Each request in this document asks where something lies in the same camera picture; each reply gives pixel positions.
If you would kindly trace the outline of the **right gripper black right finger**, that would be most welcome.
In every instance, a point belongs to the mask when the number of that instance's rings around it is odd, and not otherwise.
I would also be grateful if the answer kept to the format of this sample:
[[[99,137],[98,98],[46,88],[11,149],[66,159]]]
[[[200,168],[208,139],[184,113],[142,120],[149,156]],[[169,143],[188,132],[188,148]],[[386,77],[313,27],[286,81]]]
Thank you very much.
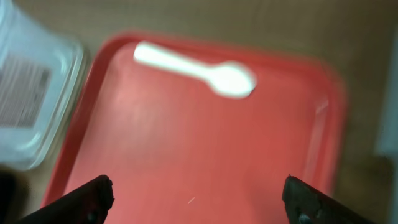
[[[291,175],[285,180],[282,200],[290,224],[374,224]]]

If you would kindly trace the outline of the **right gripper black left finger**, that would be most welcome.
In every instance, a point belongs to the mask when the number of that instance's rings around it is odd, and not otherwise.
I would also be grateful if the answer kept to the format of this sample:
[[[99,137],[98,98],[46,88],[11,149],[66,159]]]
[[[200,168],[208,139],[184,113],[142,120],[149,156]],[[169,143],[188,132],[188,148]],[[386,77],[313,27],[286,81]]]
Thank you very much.
[[[113,183],[100,175],[16,223],[103,224],[113,202]]]

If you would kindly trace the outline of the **white plastic spoon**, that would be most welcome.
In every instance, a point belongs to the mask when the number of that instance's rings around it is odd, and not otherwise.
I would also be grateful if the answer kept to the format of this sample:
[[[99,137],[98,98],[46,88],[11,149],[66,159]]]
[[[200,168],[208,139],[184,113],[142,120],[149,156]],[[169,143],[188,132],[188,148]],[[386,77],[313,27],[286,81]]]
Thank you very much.
[[[227,98],[245,98],[257,86],[255,74],[241,63],[226,61],[210,65],[146,41],[136,45],[134,60],[143,65],[200,80],[217,95]]]

